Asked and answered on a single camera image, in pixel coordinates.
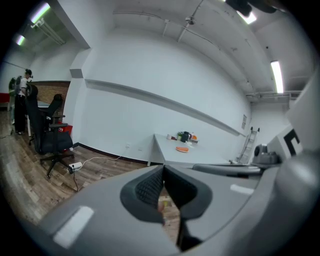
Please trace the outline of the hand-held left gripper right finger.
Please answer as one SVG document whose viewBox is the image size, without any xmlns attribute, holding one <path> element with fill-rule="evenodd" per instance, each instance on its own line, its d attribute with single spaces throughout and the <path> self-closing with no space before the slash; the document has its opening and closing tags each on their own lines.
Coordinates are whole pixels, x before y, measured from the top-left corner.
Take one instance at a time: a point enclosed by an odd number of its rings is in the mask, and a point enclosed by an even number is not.
<svg viewBox="0 0 320 256">
<path fill-rule="evenodd" d="M 265 253 L 264 224 L 278 171 L 259 180 L 165 165 L 166 190 L 179 209 L 180 253 Z"/>
</svg>

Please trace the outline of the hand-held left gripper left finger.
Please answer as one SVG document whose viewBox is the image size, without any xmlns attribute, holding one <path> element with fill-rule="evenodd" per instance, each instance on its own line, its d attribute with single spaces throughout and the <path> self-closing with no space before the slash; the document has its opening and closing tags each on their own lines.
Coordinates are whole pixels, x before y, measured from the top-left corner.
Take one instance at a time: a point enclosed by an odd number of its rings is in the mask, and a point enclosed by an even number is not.
<svg viewBox="0 0 320 256">
<path fill-rule="evenodd" d="M 50 211 L 39 240 L 50 256 L 176 256 L 158 211 L 163 167 L 93 183 Z"/>
</svg>

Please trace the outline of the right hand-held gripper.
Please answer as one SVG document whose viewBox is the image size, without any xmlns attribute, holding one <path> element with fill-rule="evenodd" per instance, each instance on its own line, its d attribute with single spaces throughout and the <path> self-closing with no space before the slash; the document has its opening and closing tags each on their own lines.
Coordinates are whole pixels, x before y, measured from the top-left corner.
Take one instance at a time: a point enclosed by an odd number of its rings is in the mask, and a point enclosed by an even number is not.
<svg viewBox="0 0 320 256">
<path fill-rule="evenodd" d="M 320 150 L 320 73 L 315 72 L 293 106 L 288 110 L 288 126 L 267 143 L 258 144 L 252 164 L 272 166 L 301 152 Z M 242 164 L 195 164 L 192 170 L 226 177 L 250 178 L 262 175 L 257 166 Z"/>
</svg>

